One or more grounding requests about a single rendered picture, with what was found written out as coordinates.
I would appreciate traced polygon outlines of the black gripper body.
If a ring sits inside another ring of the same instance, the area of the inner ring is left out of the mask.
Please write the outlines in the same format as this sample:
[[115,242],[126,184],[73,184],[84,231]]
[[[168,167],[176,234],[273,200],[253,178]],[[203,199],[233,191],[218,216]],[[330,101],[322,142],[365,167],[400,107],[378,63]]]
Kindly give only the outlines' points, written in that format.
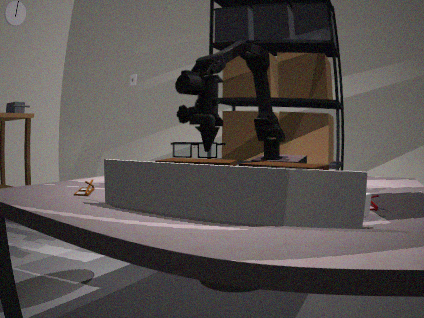
[[200,126],[223,126],[223,119],[218,115],[219,100],[217,96],[198,96],[198,114],[189,118],[189,124]]

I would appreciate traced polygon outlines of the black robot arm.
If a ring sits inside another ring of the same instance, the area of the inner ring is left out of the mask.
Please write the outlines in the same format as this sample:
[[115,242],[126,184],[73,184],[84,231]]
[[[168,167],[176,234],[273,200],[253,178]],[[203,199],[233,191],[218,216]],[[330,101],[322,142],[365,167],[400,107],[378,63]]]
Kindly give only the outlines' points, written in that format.
[[[254,119],[255,131],[258,141],[264,141],[264,157],[261,159],[279,160],[282,158],[280,142],[285,141],[285,134],[279,126],[278,118],[272,111],[267,77],[267,68],[270,65],[269,53],[262,46],[252,44],[247,40],[236,41],[216,54],[198,58],[192,70],[181,71],[181,75],[175,83],[177,93],[218,97],[218,86],[223,79],[219,75],[213,74],[219,74],[226,64],[237,56],[241,56],[245,60],[255,81],[259,112],[257,118]],[[198,114],[196,102],[195,106],[189,108],[181,105],[177,111],[177,117],[181,124],[189,122],[189,118],[193,114]]]

